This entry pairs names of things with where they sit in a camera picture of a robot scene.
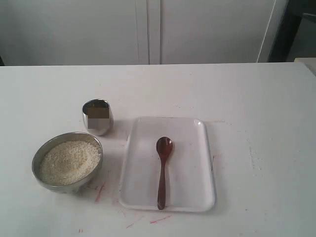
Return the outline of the brown wooden spoon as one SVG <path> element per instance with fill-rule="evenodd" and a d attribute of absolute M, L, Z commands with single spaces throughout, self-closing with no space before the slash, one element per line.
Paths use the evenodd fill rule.
<path fill-rule="evenodd" d="M 156 143 L 156 150 L 161 163 L 157 207 L 158 210 L 163 210 L 166 202 L 165 165 L 173 150 L 173 143 L 171 139 L 168 137 L 159 138 Z"/>

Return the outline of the stainless steel cup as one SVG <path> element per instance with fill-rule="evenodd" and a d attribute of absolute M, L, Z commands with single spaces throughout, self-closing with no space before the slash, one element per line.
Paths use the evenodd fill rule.
<path fill-rule="evenodd" d="M 114 125 L 110 104 L 103 99 L 87 101 L 82 106 L 83 123 L 86 130 L 95 136 L 103 136 Z"/>

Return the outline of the steel bowl of rice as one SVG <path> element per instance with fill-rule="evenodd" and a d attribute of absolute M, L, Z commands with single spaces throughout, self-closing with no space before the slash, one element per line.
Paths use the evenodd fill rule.
<path fill-rule="evenodd" d="M 88 133 L 69 132 L 44 143 L 35 153 L 32 173 L 44 188 L 76 193 L 96 177 L 103 162 L 99 140 Z"/>

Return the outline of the white plastic tray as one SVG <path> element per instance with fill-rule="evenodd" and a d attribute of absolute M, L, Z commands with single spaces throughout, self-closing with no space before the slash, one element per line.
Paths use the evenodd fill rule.
<path fill-rule="evenodd" d="M 207 130 L 196 118 L 139 117 L 132 126 L 119 182 L 119 201 L 131 209 L 157 210 L 159 138 L 173 150 L 165 167 L 165 211 L 205 212 L 215 203 Z"/>

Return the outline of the white cabinet doors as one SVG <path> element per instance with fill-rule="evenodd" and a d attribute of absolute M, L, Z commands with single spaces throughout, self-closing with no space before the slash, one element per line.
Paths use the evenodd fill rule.
<path fill-rule="evenodd" d="M 257 62 L 273 0 L 3 0 L 8 66 Z"/>

